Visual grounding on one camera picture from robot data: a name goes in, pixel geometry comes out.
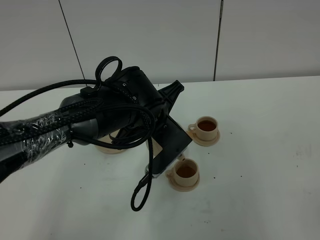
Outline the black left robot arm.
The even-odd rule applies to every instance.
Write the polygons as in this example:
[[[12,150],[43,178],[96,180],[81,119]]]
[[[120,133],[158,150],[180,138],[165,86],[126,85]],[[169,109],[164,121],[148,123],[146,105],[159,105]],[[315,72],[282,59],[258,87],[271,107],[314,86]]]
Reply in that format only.
[[[112,149],[130,149],[154,140],[161,150],[153,159],[157,177],[191,143],[170,117],[184,86],[179,82],[156,89],[137,66],[117,71],[91,95],[84,91],[65,98],[56,110],[0,124],[0,178],[40,160],[62,145],[99,144],[113,132]]]

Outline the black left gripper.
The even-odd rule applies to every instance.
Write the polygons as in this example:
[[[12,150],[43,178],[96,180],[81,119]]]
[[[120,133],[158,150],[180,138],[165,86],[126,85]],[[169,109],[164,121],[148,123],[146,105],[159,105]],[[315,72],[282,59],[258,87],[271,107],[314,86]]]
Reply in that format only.
[[[164,99],[167,109],[165,107],[151,109],[156,120],[152,139],[162,147],[152,161],[153,175],[162,174],[192,141],[185,130],[169,115],[179,94],[184,89],[178,80],[161,88],[158,92]]]

